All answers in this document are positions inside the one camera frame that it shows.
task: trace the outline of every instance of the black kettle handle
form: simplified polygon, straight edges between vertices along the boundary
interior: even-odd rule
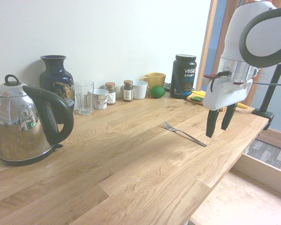
[[[43,130],[49,144],[58,144],[65,140],[73,130],[74,117],[70,107],[57,94],[41,89],[23,86],[23,90],[32,98],[42,121]],[[59,132],[51,105],[63,115],[64,126]]]

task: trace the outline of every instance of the wooden table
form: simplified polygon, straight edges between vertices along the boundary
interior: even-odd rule
[[[226,131],[220,112],[212,138],[208,110],[168,93],[76,114],[64,147],[46,159],[0,161],[0,224],[182,225],[266,125],[251,110],[237,108]]]

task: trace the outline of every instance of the white wall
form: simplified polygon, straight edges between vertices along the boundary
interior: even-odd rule
[[[274,74],[275,68],[276,68],[276,66],[263,68],[262,72],[264,74],[261,74],[259,82],[270,83],[272,76]],[[255,96],[254,96],[253,103],[252,103],[252,107],[260,108],[262,101],[264,99],[264,96],[266,94],[267,88],[268,88],[268,86],[265,86],[265,85],[257,86],[257,90],[255,92]],[[270,128],[281,131],[281,87],[279,87],[279,86],[277,86],[275,89],[271,102],[268,106],[268,111],[275,114],[275,117],[273,119],[273,122],[272,122]]]
[[[176,54],[197,56],[210,0],[0,0],[0,84],[7,74],[39,87],[42,55],[65,55],[65,69],[95,88],[162,72]]]

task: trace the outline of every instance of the metal rod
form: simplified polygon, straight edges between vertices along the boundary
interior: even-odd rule
[[[275,69],[274,75],[272,77],[271,83],[278,83],[280,76],[281,76],[281,64],[278,64],[276,66],[276,69]],[[275,88],[276,88],[276,86],[274,86],[274,85],[269,86],[267,88],[266,95],[263,99],[262,105],[261,105],[260,109],[258,110],[259,113],[266,113],[267,112],[267,108],[268,108],[268,105],[270,104],[270,101],[272,99]]]

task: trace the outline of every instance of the kettle base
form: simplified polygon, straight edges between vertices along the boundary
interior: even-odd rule
[[[43,160],[47,156],[51,155],[51,153],[54,152],[55,149],[59,149],[61,147],[63,147],[63,145],[56,144],[51,149],[49,149],[47,152],[43,153],[42,155],[34,157],[34,158],[26,159],[26,160],[18,160],[18,161],[12,160],[12,161],[10,161],[10,160],[3,159],[1,157],[0,157],[0,159],[3,162],[5,162],[6,164],[12,165],[12,166],[30,165],[30,164],[37,163],[37,162]]]

